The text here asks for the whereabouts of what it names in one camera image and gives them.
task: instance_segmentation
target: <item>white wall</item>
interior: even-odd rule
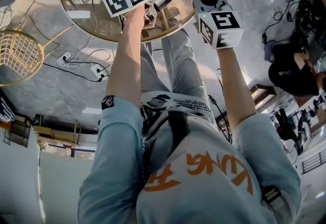
[[[79,136],[78,144],[81,149],[96,150],[97,134],[83,134]]]
[[[79,188],[93,161],[41,152],[41,194],[46,224],[77,224]]]
[[[43,224],[38,186],[39,148],[31,130],[28,148],[3,142],[0,128],[0,212],[15,213],[20,224]]]

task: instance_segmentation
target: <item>black cable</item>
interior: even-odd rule
[[[52,65],[49,65],[49,64],[46,64],[46,63],[43,63],[43,65],[48,66],[48,67],[52,67],[52,68],[59,69],[59,70],[61,70],[61,71],[63,71],[63,72],[67,72],[67,73],[69,73],[69,74],[72,74],[72,75],[75,75],[75,76],[81,77],[81,78],[86,79],[86,80],[88,80],[88,81],[90,81],[90,82],[101,82],[101,81],[102,81],[102,78],[98,79],[97,81],[94,81],[94,80],[90,80],[90,79],[88,79],[88,78],[86,78],[86,77],[83,77],[82,75],[77,75],[77,74],[72,73],[72,72],[70,72],[70,71],[67,71],[67,70],[61,69],[61,68],[59,68],[59,67],[55,67],[55,66],[52,66]]]
[[[295,1],[295,0],[286,0],[286,1],[287,1],[287,6],[286,6],[285,11],[284,11],[284,12],[278,11],[278,12],[276,12],[276,13],[274,14],[273,19],[274,19],[275,21],[277,21],[277,22],[274,23],[274,24],[272,24],[272,25],[269,25],[269,26],[265,29],[265,31],[264,31],[264,33],[263,33],[263,35],[262,35],[262,42],[263,42],[265,45],[267,44],[267,36],[266,36],[266,32],[267,32],[267,30],[268,30],[270,27],[275,26],[275,25],[277,25],[278,23],[280,23],[280,22],[282,21],[282,19],[283,19],[283,17],[284,17],[284,14],[289,10],[290,3],[293,2],[293,1]]]
[[[220,107],[218,106],[216,100],[215,100],[211,95],[208,95],[208,98],[209,98],[209,100],[212,102],[212,104],[215,105],[215,106],[218,108],[218,110],[220,111],[220,113],[221,113],[221,115],[222,115],[222,117],[223,117],[223,119],[224,119],[224,122],[225,122],[225,125],[226,125],[226,128],[227,128],[228,136],[229,136],[229,137],[228,137],[228,138],[226,137],[226,135],[224,134],[224,132],[222,131],[222,129],[221,129],[220,126],[219,126],[219,128],[220,128],[220,130],[222,131],[223,135],[225,136],[226,140],[227,140],[229,143],[232,144],[233,141],[232,141],[232,137],[231,137],[231,135],[230,135],[229,125],[228,125],[228,123],[227,123],[227,121],[226,121],[226,119],[225,119],[225,116],[223,115],[223,113],[222,113]]]
[[[121,15],[119,15],[119,19],[120,19],[120,22],[121,22],[121,30],[123,31],[123,19],[121,18]]]
[[[104,69],[106,70],[110,65],[112,65],[112,63],[111,64],[108,64],[106,67],[104,67],[102,70],[100,70],[99,72],[102,72]]]
[[[63,61],[67,62],[67,63],[79,63],[79,64],[97,64],[99,66],[101,66],[103,69],[100,71],[97,71],[98,73],[105,70],[106,73],[108,74],[108,71],[106,70],[107,67],[109,67],[111,64],[109,64],[107,67],[104,67],[102,64],[98,63],[98,62],[94,62],[94,61],[68,61],[66,60],[66,57],[62,58]]]
[[[267,42],[266,42],[266,45],[267,45],[267,43],[269,43],[269,42],[283,42],[283,41],[289,41],[290,40],[290,38],[288,38],[288,39],[282,39],[282,40],[268,40]]]

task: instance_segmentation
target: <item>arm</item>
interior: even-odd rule
[[[140,51],[144,14],[144,5],[127,14],[105,92],[105,96],[120,97],[138,108],[141,106]]]
[[[90,174],[79,191],[78,223],[130,223],[143,186],[143,120],[140,106],[142,8],[128,14],[106,95],[113,106],[102,112],[97,150]]]
[[[303,69],[303,67],[307,64],[308,67],[310,68],[310,71],[316,76],[316,71],[314,69],[314,66],[309,60],[309,54],[307,53],[295,53],[294,54],[294,61],[296,62],[297,66],[299,67],[300,70]]]
[[[267,206],[278,223],[291,223],[301,202],[300,178],[286,157],[280,138],[266,115],[255,114],[255,103],[232,49],[218,50],[228,118],[234,146],[255,172],[262,189],[276,187],[283,202]]]
[[[255,103],[243,78],[232,48],[218,50],[224,96],[232,132],[246,118],[256,113]]]

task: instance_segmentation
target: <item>leg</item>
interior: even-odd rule
[[[170,90],[159,80],[153,59],[146,49],[145,45],[141,45],[141,92],[165,91]]]
[[[162,48],[172,91],[208,99],[187,32],[181,29],[163,38]]]

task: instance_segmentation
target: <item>person sitting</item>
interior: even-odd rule
[[[299,49],[298,45],[290,42],[274,46],[274,62],[268,71],[270,80],[294,97],[310,99],[318,96],[320,90],[326,90],[326,72],[314,71],[308,52],[292,49]]]

